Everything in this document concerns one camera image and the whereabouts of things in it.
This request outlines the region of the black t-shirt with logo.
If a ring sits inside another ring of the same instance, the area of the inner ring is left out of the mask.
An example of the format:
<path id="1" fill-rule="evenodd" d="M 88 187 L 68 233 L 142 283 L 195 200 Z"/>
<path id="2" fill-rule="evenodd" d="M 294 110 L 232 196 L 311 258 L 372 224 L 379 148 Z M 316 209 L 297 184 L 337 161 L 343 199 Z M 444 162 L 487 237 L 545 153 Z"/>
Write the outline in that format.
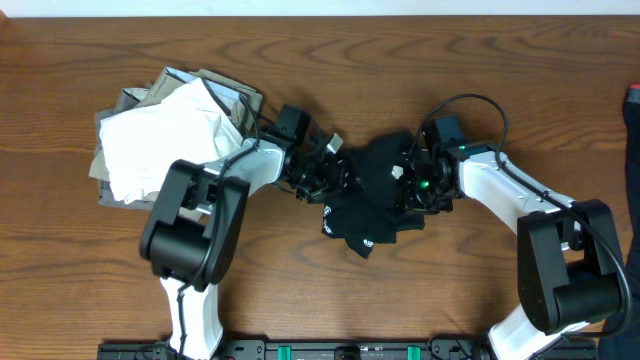
<path id="1" fill-rule="evenodd" d="M 376 244 L 394 244 L 399 232 L 425 227 L 423 215 L 396 208 L 401 188 L 393 168 L 404 158 L 411 142 L 411 134 L 401 131 L 346 151 L 351 183 L 324 201 L 324 235 L 343 239 L 366 259 Z"/>

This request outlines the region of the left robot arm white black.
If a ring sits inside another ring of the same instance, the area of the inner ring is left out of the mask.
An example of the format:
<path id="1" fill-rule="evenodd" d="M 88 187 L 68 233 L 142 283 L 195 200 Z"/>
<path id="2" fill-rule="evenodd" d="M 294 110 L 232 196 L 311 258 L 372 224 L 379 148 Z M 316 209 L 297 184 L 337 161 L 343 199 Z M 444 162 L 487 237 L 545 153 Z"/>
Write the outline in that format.
<path id="1" fill-rule="evenodd" d="M 218 285 L 234 257 L 248 199 L 285 181 L 299 199 L 322 201 L 344 178 L 342 138 L 308 153 L 297 137 L 261 133 L 216 161 L 171 164 L 140 242 L 168 299 L 170 359 L 211 359 L 223 338 Z"/>

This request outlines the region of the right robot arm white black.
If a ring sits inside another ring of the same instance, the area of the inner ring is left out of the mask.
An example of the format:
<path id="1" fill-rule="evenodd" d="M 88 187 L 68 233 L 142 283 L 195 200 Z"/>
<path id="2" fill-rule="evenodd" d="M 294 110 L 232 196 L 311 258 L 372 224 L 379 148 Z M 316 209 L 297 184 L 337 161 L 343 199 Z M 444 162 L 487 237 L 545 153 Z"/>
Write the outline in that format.
<path id="1" fill-rule="evenodd" d="M 454 200 L 482 204 L 517 240 L 519 304 L 472 345 L 473 359 L 540 359 L 586 326 L 631 315 L 611 210 L 578 202 L 527 175 L 491 143 L 439 142 L 400 163 L 405 209 L 435 215 Z"/>

